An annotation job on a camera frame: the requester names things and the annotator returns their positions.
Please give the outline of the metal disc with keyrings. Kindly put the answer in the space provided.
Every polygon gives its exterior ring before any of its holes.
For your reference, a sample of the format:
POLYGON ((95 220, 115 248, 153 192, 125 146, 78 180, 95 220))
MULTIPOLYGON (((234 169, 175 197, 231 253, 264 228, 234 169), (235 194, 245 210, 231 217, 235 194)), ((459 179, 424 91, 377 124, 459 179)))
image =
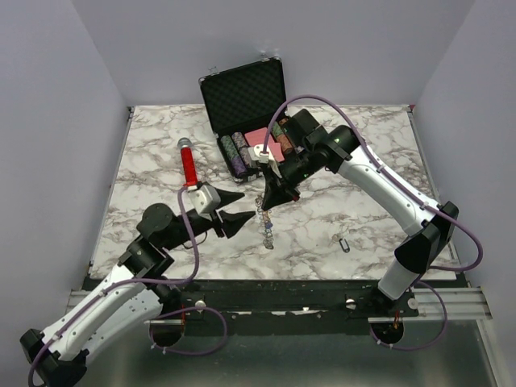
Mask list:
POLYGON ((267 237, 265 235, 266 229, 271 229, 273 231, 273 223, 271 221, 271 218, 269 217, 269 212, 267 210, 262 210, 263 195, 259 194, 255 199, 255 206, 256 206, 256 217, 258 219, 258 222, 260 224, 260 233, 263 236, 263 245, 268 250, 274 249, 274 237, 267 237))

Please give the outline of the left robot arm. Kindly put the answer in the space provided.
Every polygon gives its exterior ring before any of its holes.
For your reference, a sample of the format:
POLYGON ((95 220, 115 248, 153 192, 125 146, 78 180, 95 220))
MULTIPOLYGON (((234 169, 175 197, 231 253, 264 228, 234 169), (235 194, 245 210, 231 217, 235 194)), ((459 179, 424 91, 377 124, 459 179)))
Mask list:
POLYGON ((244 198, 242 192, 217 189, 207 182, 183 186, 192 210, 175 215, 164 203, 150 205, 137 224, 139 232, 102 282, 73 310, 43 330, 26 331, 19 342, 30 364, 27 383, 39 376, 44 386, 73 386, 85 374, 85 344, 93 333, 124 303, 143 291, 154 296, 152 310, 161 318, 181 312, 180 287, 190 284, 200 269, 196 238, 214 230, 230 239, 254 215, 252 211, 228 214, 223 207, 244 198), (190 242, 194 253, 192 273, 181 279, 168 279, 164 272, 174 260, 169 251, 190 242))

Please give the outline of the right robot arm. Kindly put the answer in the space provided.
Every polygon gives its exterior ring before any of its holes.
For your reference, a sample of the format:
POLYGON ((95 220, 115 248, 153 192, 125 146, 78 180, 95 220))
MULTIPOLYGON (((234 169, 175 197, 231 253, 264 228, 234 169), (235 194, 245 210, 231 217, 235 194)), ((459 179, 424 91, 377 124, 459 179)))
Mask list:
POLYGON ((402 294, 434 262, 449 243, 459 214, 452 202, 441 205, 419 192, 382 163, 370 148, 364 148, 353 132, 340 125, 327 131, 306 109, 287 119, 283 126, 289 142, 301 148, 279 165, 264 169, 263 210, 300 198, 298 186, 321 169, 349 180, 384 208, 406 233, 395 249, 395 259, 372 294, 372 309, 392 314, 402 294))

